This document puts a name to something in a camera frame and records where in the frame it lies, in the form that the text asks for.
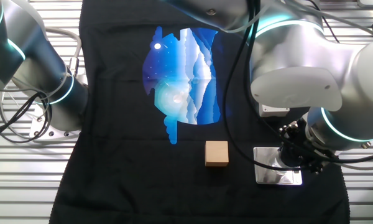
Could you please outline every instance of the black t-shirt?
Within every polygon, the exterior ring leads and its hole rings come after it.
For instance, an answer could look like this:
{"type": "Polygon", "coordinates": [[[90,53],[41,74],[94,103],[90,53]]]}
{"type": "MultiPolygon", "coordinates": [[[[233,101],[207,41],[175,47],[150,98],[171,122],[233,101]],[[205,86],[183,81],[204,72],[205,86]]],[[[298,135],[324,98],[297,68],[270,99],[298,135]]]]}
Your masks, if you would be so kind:
{"type": "MultiPolygon", "coordinates": [[[[257,185],[229,145],[227,167],[205,167],[205,141],[228,141],[222,98],[240,37],[159,0],[84,0],[80,35],[90,98],[51,224],[349,223],[337,166],[303,172],[302,186],[257,185]]],[[[253,158],[253,147],[279,142],[248,107],[245,56],[226,109],[253,158]]]]}

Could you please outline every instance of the small brown box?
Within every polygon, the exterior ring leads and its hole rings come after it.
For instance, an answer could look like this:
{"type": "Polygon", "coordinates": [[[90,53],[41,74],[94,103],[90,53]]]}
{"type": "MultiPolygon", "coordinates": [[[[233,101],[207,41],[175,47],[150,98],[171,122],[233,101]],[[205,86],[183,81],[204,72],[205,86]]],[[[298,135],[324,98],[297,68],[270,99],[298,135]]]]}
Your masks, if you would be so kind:
{"type": "Polygon", "coordinates": [[[225,167],[229,163],[227,141],[206,141],[206,167],[225,167]]]}

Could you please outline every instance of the metal grating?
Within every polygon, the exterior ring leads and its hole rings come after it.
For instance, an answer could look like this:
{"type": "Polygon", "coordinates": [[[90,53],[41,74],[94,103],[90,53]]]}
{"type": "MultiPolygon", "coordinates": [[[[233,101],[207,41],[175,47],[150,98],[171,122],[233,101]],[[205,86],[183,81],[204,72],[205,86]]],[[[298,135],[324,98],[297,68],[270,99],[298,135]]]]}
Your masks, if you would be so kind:
{"type": "MultiPolygon", "coordinates": [[[[33,0],[31,4],[40,12],[45,25],[78,33],[81,1],[78,0],[33,0]]],[[[357,2],[323,2],[322,8],[336,16],[345,17],[364,26],[373,24],[373,9],[362,9],[357,2]]],[[[373,38],[365,32],[329,19],[340,41],[346,44],[368,44],[373,38]]],[[[326,28],[327,38],[333,39],[326,28]]],[[[68,37],[48,34],[55,50],[66,63],[73,55],[76,43],[68,37]]],[[[79,74],[85,73],[83,53],[80,57],[79,74]]],[[[22,93],[13,94],[19,102],[27,99],[22,93]]],[[[14,113],[16,104],[6,95],[5,107],[8,116],[14,113]]],[[[16,127],[29,134],[31,120],[22,118],[16,127]]],[[[6,131],[10,138],[16,136],[6,131]]],[[[75,140],[58,142],[49,146],[39,144],[15,145],[0,138],[0,224],[47,224],[67,160],[75,140]]],[[[373,154],[368,150],[354,149],[342,158],[358,158],[373,154]]],[[[372,162],[362,166],[373,166],[372,162]]],[[[352,224],[373,224],[373,171],[358,172],[343,169],[351,203],[352,224]]]]}

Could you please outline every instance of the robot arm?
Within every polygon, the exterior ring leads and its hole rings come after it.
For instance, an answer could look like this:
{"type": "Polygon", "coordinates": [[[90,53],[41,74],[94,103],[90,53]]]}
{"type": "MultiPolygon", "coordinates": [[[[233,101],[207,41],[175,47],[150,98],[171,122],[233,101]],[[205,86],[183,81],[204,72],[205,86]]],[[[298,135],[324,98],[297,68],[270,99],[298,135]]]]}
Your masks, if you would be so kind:
{"type": "MultiPolygon", "coordinates": [[[[164,1],[224,31],[248,23],[246,0],[164,1]]],[[[289,1],[261,0],[262,8],[272,5],[260,17],[251,56],[252,96],[263,105],[278,108],[311,107],[304,119],[282,129],[283,134],[294,132],[287,136],[301,146],[328,152],[370,146],[373,43],[330,42],[321,17],[296,10],[289,1]]],[[[309,1],[297,2],[314,7],[309,1]]]]}
{"type": "Polygon", "coordinates": [[[12,77],[21,89],[27,83],[50,93],[52,126],[62,131],[81,128],[88,90],[73,75],[47,40],[38,12],[25,0],[0,0],[0,90],[12,77]]]}

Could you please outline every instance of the screw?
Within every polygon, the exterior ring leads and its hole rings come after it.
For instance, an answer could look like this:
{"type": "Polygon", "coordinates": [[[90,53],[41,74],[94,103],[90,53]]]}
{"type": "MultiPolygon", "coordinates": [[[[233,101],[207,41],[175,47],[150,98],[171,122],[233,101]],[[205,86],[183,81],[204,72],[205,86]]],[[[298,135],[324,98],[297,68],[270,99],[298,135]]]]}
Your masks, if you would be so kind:
{"type": "Polygon", "coordinates": [[[372,146],[372,143],[371,142],[365,142],[364,144],[362,144],[362,148],[363,149],[368,149],[372,146]]]}
{"type": "Polygon", "coordinates": [[[215,9],[209,9],[209,10],[207,10],[207,15],[209,15],[209,16],[213,16],[213,15],[215,15],[217,12],[216,12],[216,10],[215,9]]]}

